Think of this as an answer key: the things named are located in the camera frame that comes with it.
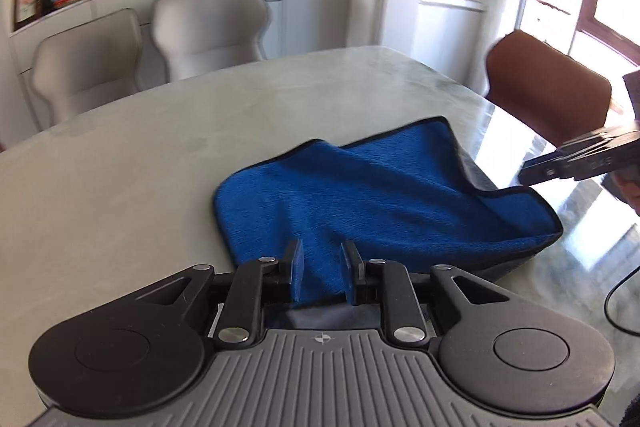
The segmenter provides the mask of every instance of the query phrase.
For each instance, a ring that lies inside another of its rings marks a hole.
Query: blue microfiber towel
[[[562,234],[532,188],[474,187],[443,117],[344,147],[306,142],[226,179],[214,211],[236,264],[281,257],[290,239],[302,239],[302,303],[343,293],[347,239],[363,259],[412,272],[438,263],[472,271],[533,256]]]

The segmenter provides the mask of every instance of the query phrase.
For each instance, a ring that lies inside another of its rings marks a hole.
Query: window frame
[[[582,0],[576,32],[582,32],[640,66],[640,46],[596,19],[598,0]]]

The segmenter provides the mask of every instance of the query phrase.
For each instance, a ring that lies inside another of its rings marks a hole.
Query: table
[[[27,359],[47,328],[193,264],[233,268],[210,207],[230,174],[311,138],[341,145],[436,115],[498,187],[513,183],[525,157],[549,149],[465,87],[365,47],[168,84],[1,154],[0,425],[23,426],[43,409]],[[602,301],[640,262],[637,218],[593,180],[539,190],[565,235],[502,284],[604,333],[618,368],[602,410],[617,422],[640,391],[640,340],[605,322]],[[632,280],[617,299],[631,325],[624,304],[639,290]]]

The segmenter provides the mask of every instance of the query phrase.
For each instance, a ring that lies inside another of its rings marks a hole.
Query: picture frame
[[[40,18],[42,3],[39,0],[14,0],[14,31]]]

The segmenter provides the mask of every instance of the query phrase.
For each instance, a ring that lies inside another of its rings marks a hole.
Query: wire
[[[627,282],[629,279],[631,279],[631,277],[633,277],[639,271],[640,271],[640,266],[638,266],[630,274],[626,275],[626,277],[623,280],[621,280],[618,284],[613,286],[613,288],[609,292],[609,295],[607,295],[607,298],[604,299],[604,316],[607,317],[607,320],[609,321],[609,323],[614,328],[616,328],[617,330],[623,331],[624,333],[627,333],[628,335],[633,335],[634,337],[640,337],[640,331],[630,330],[628,328],[625,328],[624,326],[620,326],[615,320],[613,320],[611,318],[611,315],[609,315],[609,299],[613,296],[613,293],[615,293],[616,290],[618,288],[620,288],[620,286],[622,286],[625,282]]]

